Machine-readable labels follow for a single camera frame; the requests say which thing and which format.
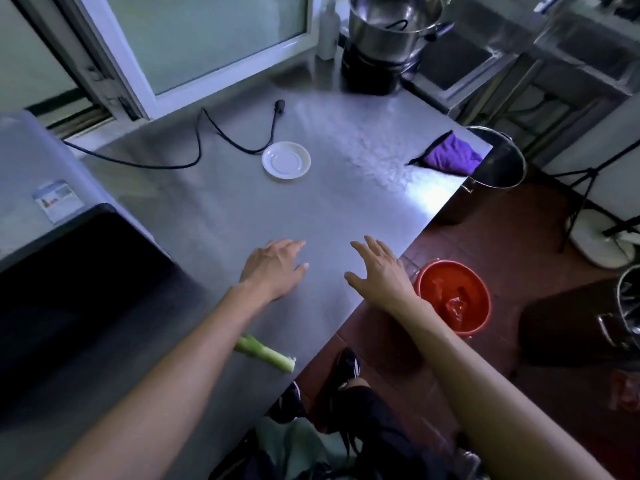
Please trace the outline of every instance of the stainless steel counter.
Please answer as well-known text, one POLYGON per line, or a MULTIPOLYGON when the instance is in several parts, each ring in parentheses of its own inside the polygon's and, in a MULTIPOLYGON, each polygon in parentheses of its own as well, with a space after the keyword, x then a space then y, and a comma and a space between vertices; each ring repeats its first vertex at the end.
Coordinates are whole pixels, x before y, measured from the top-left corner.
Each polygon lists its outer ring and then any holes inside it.
MULTIPOLYGON (((297 357, 296 370, 283 374, 232 355, 168 475, 206 478, 360 302, 342 277, 347 270, 364 274, 349 241, 370 233, 402 253, 463 181, 404 163, 450 129, 476 151, 490 149, 405 90, 388 97, 343 92, 339 57, 335 64, 311 59, 210 114, 231 138, 257 148, 268 137, 279 98, 286 108, 276 141, 302 144, 312 158, 299 180, 270 178, 260 156, 231 147, 204 121, 204 154, 193 168, 144 171, 85 159, 181 270, 2 416, 4 478, 46 471, 215 305, 252 249, 279 237, 306 239, 304 281, 249 328, 261 342, 297 357)), ((156 164, 190 161, 196 151, 191 114, 150 124, 105 149, 156 164)))

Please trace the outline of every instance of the purple oven mitt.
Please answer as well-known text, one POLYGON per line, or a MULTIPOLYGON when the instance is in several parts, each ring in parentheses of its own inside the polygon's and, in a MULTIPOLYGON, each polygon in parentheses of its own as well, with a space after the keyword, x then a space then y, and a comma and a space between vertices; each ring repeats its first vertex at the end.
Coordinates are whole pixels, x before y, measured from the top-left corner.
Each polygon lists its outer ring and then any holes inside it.
POLYGON ((448 131, 437 138, 418 158, 407 165, 418 165, 452 175, 468 177, 483 160, 466 141, 448 131))

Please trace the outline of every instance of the white squeeze bottle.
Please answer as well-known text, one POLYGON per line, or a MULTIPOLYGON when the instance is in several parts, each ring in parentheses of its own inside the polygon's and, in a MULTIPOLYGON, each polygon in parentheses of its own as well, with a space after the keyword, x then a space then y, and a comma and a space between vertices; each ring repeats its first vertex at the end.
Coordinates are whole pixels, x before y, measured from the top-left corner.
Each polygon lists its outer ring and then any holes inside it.
POLYGON ((324 61, 334 58, 339 36, 340 15, 335 12, 335 0, 329 0, 324 12, 320 15, 320 37, 316 47, 316 55, 324 61))

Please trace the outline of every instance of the left hand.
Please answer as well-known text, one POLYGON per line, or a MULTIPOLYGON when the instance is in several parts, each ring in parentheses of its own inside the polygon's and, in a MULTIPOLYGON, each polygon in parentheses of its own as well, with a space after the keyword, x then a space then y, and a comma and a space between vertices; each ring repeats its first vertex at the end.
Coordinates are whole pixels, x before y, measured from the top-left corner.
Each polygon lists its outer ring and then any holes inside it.
POLYGON ((304 245, 304 241, 291 239, 269 241, 265 247, 251 253, 240 274, 240 282, 254 284, 266 293, 269 301, 286 295, 300 282, 309 267, 304 263, 293 269, 296 256, 304 245))

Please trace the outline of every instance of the white saucer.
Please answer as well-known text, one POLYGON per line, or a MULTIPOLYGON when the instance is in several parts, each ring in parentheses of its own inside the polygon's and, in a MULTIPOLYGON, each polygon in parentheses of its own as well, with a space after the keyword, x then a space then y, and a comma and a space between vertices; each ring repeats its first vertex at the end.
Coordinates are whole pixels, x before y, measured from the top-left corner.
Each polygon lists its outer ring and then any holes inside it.
POLYGON ((311 167, 311 156, 303 146, 279 141, 262 153, 262 166, 276 178, 291 180, 302 177, 311 167))

